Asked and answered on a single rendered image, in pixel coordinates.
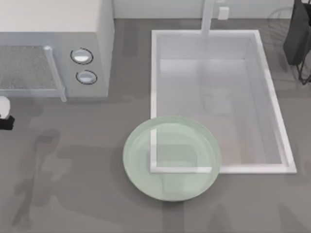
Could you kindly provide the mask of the pale green glass plate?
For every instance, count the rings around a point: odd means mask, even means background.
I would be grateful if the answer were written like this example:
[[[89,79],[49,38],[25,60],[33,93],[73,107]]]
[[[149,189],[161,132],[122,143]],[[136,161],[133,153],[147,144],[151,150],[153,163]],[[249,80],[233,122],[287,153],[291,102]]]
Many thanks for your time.
[[[139,191],[156,200],[178,202],[213,185],[222,154],[213,134],[199,122],[162,116],[141,123],[129,134],[122,162]]]

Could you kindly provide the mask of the white sink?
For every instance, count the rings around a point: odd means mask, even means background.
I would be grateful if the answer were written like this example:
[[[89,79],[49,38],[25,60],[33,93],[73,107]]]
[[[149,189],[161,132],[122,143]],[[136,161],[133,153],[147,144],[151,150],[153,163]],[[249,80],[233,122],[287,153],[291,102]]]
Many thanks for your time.
[[[151,117],[203,124],[223,174],[297,172],[259,31],[153,30],[151,39]]]

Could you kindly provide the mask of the small microwave knob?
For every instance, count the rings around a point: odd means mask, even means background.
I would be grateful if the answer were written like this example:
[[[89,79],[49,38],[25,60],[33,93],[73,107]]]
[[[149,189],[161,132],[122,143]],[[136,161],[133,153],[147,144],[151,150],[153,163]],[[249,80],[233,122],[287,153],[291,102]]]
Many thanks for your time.
[[[90,70],[83,70],[76,73],[76,80],[84,85],[92,85],[97,81],[97,75]]]

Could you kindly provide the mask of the pale microwave oven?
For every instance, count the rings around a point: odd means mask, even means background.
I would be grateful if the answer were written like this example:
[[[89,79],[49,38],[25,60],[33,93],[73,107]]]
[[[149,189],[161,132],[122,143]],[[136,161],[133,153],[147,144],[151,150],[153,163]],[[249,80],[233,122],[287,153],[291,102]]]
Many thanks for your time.
[[[115,37],[112,0],[0,0],[0,46],[50,46],[60,77],[71,98],[108,95]],[[73,62],[70,52],[93,54],[87,65]],[[96,83],[84,85],[76,73],[90,70]],[[60,98],[55,90],[0,91],[0,96]]]

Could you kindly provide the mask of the large microwave knob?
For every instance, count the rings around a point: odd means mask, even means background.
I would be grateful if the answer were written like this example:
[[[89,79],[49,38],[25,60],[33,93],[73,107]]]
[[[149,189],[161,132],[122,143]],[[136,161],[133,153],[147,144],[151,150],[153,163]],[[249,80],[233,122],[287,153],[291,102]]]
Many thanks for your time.
[[[93,54],[87,49],[79,48],[70,52],[70,58],[77,64],[87,65],[93,61]]]

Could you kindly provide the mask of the tall white tap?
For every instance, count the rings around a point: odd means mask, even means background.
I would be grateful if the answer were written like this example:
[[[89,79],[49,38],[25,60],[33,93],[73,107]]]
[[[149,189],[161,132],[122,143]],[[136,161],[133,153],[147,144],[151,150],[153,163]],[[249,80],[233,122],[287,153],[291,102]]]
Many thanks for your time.
[[[210,25],[213,15],[215,0],[204,0],[202,22],[201,22],[201,36],[206,37],[210,31]]]

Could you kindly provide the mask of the microwave door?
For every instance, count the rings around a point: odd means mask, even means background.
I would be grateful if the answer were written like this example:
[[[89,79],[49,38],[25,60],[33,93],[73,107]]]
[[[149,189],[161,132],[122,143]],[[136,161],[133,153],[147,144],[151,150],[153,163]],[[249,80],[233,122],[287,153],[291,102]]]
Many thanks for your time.
[[[55,89],[42,46],[0,46],[0,91]]]

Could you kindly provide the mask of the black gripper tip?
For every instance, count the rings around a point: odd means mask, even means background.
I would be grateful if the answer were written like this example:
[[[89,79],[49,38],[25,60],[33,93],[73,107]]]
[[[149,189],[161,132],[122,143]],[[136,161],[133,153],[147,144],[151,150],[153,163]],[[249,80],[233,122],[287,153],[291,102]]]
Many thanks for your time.
[[[9,116],[7,119],[0,119],[0,130],[11,131],[14,127],[15,118]]]

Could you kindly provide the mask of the pale grey rounded box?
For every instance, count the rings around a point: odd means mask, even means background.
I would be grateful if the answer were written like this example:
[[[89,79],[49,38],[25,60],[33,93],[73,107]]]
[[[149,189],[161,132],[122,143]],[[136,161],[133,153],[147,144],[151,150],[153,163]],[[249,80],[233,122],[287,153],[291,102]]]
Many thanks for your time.
[[[0,119],[7,119],[10,115],[10,100],[5,96],[0,96]]]

